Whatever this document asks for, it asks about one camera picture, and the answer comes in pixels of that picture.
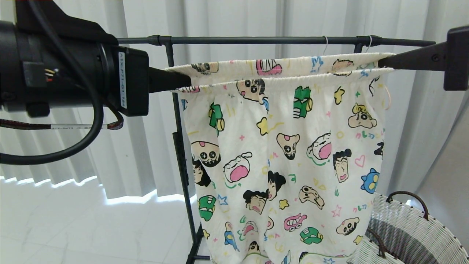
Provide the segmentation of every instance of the pants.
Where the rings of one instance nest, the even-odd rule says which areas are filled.
[[[392,54],[209,62],[179,89],[217,264],[342,264],[368,226]]]

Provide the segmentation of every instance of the tile floor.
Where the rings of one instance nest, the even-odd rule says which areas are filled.
[[[131,198],[107,200],[96,179],[0,180],[0,264],[184,264],[191,237],[182,195]],[[205,244],[199,253],[208,254]]]

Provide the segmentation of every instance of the white basket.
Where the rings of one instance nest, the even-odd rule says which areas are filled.
[[[415,197],[424,211],[393,201],[396,194]],[[370,241],[373,236],[378,242]],[[420,197],[410,192],[375,196],[368,231],[360,244],[350,263],[469,264],[469,256],[459,240],[428,214]]]

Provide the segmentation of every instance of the black cable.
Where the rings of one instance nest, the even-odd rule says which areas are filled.
[[[90,93],[91,102],[93,104],[94,110],[94,119],[93,125],[91,126],[90,131],[86,136],[76,143],[75,145],[58,151],[54,153],[49,153],[45,155],[36,155],[36,156],[18,156],[18,155],[9,155],[0,153],[0,163],[3,164],[11,164],[11,165],[36,165],[36,164],[44,164],[50,163],[58,160],[62,160],[77,154],[78,152],[84,150],[87,146],[89,146],[93,140],[98,136],[99,132],[101,131],[101,127],[104,121],[104,111],[103,111],[103,104],[100,100],[100,96],[96,89],[94,89],[93,84],[91,81],[86,77],[84,70],[75,60],[73,55],[65,48],[62,44],[61,39],[47,20],[42,11],[41,7],[37,4],[36,0],[29,0],[29,6],[31,7],[34,16],[38,20],[41,27],[44,29],[46,35],[50,38],[50,40],[54,43],[55,47],[57,48],[58,52],[61,54],[65,62],[69,65],[69,67],[77,74],[80,81],[83,83],[83,86],[86,90]]]

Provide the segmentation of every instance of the basket handle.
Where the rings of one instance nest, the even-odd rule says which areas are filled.
[[[411,192],[397,191],[397,192],[393,192],[392,194],[390,194],[388,196],[388,198],[386,199],[386,202],[391,202],[393,200],[392,197],[396,194],[407,194],[407,195],[410,195],[410,196],[414,197],[415,199],[417,199],[420,202],[420,204],[422,205],[423,209],[424,209],[424,219],[428,221],[428,208],[425,205],[424,201],[420,197],[418,197],[416,194],[411,193]]]
[[[381,237],[375,231],[373,231],[370,228],[367,228],[366,231],[370,232],[376,238],[376,240],[378,240],[378,248],[379,248],[378,256],[380,256],[382,258],[386,258],[385,252],[387,252],[387,249],[386,249],[386,246],[384,245],[383,241],[381,240]]]

